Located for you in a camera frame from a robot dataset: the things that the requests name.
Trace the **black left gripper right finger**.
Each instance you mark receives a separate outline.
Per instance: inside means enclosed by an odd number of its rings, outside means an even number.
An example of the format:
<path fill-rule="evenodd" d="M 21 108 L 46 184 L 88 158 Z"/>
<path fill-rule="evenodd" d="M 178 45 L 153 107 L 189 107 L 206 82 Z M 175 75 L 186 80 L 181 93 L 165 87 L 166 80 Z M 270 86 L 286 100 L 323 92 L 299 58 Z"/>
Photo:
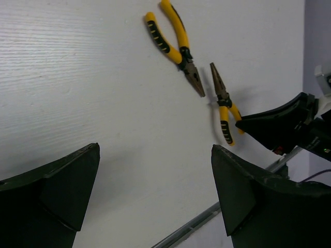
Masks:
<path fill-rule="evenodd" d="M 295 182 L 220 145 L 212 169 L 234 247 L 330 247 L 330 187 Z"/>

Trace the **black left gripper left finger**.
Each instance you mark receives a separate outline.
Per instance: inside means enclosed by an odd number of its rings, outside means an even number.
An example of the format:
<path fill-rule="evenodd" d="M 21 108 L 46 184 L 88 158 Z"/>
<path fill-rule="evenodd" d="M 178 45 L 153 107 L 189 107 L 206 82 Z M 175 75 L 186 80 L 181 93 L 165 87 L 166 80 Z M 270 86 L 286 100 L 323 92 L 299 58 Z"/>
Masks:
<path fill-rule="evenodd" d="M 59 160 L 1 180 L 1 247 L 72 247 L 100 162 L 91 143 Z"/>

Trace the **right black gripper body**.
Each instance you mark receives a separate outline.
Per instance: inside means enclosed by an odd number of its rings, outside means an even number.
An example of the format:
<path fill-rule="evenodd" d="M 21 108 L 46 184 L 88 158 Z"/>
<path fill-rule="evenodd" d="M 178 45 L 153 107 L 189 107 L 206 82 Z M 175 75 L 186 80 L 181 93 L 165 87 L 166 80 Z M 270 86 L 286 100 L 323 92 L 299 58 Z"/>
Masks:
<path fill-rule="evenodd" d="M 312 111 L 292 114 L 293 149 L 300 147 L 330 161 L 330 118 L 324 120 Z"/>

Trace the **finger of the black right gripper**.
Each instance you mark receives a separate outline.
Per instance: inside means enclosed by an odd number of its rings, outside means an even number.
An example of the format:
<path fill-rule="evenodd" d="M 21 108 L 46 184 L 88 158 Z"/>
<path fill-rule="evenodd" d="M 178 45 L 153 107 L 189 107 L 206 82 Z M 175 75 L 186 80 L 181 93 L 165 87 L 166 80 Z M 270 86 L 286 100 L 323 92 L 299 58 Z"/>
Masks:
<path fill-rule="evenodd" d="M 317 113 L 317 99 L 299 93 L 290 102 L 266 112 L 242 117 L 236 127 L 272 152 L 291 152 Z"/>

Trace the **yellow combination pliers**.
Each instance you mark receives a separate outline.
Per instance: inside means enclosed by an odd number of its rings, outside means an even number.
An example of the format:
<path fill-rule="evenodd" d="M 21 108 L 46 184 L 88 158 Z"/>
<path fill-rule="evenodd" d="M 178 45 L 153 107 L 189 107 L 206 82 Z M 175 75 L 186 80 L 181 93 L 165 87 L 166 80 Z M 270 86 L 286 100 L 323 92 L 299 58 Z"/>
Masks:
<path fill-rule="evenodd" d="M 232 102 L 229 93 L 226 90 L 224 82 L 215 67 L 214 63 L 210 63 L 210 69 L 212 72 L 214 89 L 216 96 L 218 98 L 218 106 L 219 106 L 219 116 L 220 116 L 220 124 L 222 129 L 223 137 L 226 143 L 229 146 L 234 146 L 235 141 L 230 131 L 229 124 L 229 113 L 232 114 L 235 121 L 242 120 L 242 116 L 237 108 L 237 106 Z"/>

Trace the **yellow needle nose pliers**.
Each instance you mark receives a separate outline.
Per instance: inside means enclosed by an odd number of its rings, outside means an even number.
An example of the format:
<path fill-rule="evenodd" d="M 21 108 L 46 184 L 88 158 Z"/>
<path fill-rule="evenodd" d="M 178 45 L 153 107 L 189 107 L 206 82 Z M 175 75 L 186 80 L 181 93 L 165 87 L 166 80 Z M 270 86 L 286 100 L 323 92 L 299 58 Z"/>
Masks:
<path fill-rule="evenodd" d="M 155 15 L 152 12 L 148 12 L 144 17 L 148 31 L 158 49 L 177 65 L 178 69 L 184 73 L 187 81 L 193 89 L 201 98 L 203 98 L 205 97 L 205 92 L 201 83 L 200 75 L 193 62 L 189 39 L 184 24 L 170 1 L 162 0 L 160 2 L 160 7 L 174 28 L 178 42 L 178 49 L 174 48 L 166 40 L 158 26 Z"/>

